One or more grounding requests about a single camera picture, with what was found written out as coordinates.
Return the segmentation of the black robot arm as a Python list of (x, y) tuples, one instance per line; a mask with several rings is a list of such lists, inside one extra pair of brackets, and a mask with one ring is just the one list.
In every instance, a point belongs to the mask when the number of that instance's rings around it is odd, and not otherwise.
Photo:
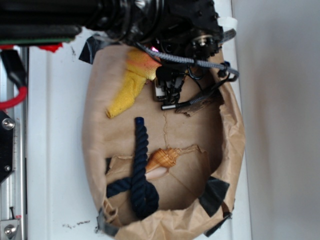
[(83, 28), (111, 42), (150, 44), (161, 52), (206, 59), (224, 37), (212, 0), (3, 0), (1, 45), (72, 41)]

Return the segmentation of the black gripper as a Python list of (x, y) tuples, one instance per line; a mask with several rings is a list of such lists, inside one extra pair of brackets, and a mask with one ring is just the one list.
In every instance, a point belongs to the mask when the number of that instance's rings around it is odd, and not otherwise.
[(212, 0), (136, 0), (138, 41), (162, 53), (205, 60), (219, 52), (223, 28)]

